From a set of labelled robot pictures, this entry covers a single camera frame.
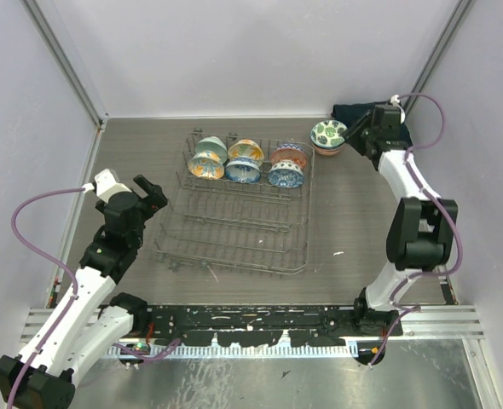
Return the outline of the green leaf pattern bowl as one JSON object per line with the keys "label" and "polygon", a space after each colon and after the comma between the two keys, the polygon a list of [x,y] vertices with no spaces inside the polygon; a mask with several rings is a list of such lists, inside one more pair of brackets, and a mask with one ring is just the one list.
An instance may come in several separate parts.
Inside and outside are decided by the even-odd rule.
{"label": "green leaf pattern bowl", "polygon": [[310,131],[310,140],[322,147],[337,147],[343,143],[347,126],[334,119],[324,120],[316,124]]}

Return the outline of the orange floral bowl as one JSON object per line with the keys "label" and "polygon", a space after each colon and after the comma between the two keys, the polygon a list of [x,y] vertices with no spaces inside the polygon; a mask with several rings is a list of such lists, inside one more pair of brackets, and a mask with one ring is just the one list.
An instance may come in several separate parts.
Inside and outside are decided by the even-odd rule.
{"label": "orange floral bowl", "polygon": [[316,149],[316,152],[319,153],[321,156],[325,156],[325,157],[332,157],[334,155],[337,155],[340,150],[339,149],[336,149],[336,150],[324,150],[324,149]]}

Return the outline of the blue floral bowl front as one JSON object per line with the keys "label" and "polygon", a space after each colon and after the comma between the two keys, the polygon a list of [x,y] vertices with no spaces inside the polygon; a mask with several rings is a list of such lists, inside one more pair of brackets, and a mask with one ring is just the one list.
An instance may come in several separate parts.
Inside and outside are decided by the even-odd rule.
{"label": "blue floral bowl front", "polygon": [[337,147],[322,147],[322,146],[314,145],[315,150],[318,149],[318,148],[319,149],[324,149],[324,150],[336,150],[336,149],[341,150],[344,147],[345,147],[345,143],[343,143],[343,144],[341,144],[341,145],[339,145]]}

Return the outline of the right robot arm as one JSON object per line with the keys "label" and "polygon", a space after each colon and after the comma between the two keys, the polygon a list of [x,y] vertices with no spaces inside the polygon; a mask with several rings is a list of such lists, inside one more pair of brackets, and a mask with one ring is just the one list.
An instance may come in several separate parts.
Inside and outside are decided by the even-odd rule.
{"label": "right robot arm", "polygon": [[450,258],[458,205],[432,189],[400,138],[403,111],[396,103],[373,106],[345,140],[388,182],[397,201],[385,241],[387,262],[355,299],[352,324],[364,336],[396,321],[402,296],[419,278]]}

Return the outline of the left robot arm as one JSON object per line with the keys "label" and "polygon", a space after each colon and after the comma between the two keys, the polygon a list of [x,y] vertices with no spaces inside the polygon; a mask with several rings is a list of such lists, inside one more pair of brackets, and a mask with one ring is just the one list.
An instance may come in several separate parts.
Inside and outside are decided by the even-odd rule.
{"label": "left robot arm", "polygon": [[84,251],[71,285],[33,339],[14,356],[0,358],[0,392],[9,408],[67,408],[90,368],[121,337],[141,337],[149,327],[147,303],[121,293],[91,323],[143,245],[146,222],[168,204],[161,186],[134,178],[140,196],[111,170],[81,187],[99,199],[104,223]]}

